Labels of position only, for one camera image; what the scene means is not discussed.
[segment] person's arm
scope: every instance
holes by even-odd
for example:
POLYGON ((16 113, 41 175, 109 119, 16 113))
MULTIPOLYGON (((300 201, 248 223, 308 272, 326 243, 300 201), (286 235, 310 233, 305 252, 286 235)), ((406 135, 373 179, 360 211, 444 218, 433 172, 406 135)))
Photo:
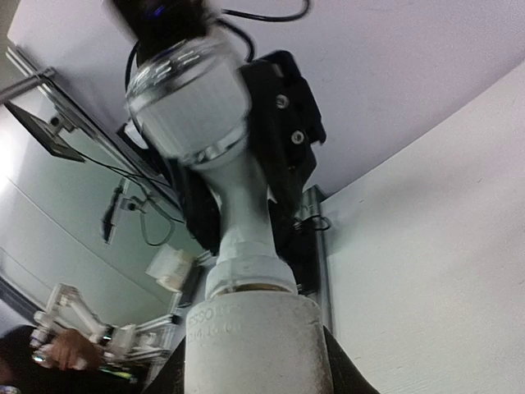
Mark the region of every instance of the person's arm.
POLYGON ((68 329, 52 341, 49 355, 61 370, 73 369, 79 358, 87 363, 87 369, 97 369, 102 358, 97 347, 74 329, 68 329))

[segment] person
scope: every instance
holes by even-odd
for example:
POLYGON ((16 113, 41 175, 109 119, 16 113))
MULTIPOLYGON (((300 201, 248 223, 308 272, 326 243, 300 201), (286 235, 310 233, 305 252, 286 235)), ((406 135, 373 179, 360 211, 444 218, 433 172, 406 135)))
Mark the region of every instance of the person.
POLYGON ((30 347, 34 327, 19 326, 0 338, 0 385, 13 386, 22 394, 105 394, 140 392, 140 387, 98 371, 102 357, 94 344, 74 329, 52 340, 48 355, 56 367, 47 369, 33 361, 30 347), (82 358, 86 368, 74 367, 82 358))

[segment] human hand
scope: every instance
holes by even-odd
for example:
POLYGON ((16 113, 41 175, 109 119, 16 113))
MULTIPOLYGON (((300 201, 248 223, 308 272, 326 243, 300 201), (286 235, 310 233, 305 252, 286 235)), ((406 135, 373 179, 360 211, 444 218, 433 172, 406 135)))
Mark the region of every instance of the human hand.
POLYGON ((53 340, 49 355, 62 371, 73 369, 81 359, 87 369, 96 369, 102 363, 95 345, 73 329, 65 330, 53 340))

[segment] screw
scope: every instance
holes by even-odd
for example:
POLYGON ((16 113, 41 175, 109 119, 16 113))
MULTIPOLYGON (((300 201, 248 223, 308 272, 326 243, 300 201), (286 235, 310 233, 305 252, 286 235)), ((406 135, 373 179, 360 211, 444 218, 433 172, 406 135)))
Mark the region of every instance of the screw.
POLYGON ((292 134, 292 142, 296 145, 301 145, 304 142, 304 134, 302 131, 294 131, 292 134))
POLYGON ((284 94, 279 94, 277 96, 276 102, 277 102, 277 107, 279 109, 288 108, 288 106, 290 105, 290 100, 284 94))

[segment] white cylinder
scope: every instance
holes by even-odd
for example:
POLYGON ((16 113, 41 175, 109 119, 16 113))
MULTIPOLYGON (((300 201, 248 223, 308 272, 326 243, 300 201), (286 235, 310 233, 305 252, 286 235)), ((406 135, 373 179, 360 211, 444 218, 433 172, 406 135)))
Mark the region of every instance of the white cylinder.
POLYGON ((186 320, 185 394, 329 394, 317 304, 278 291, 222 295, 186 320))

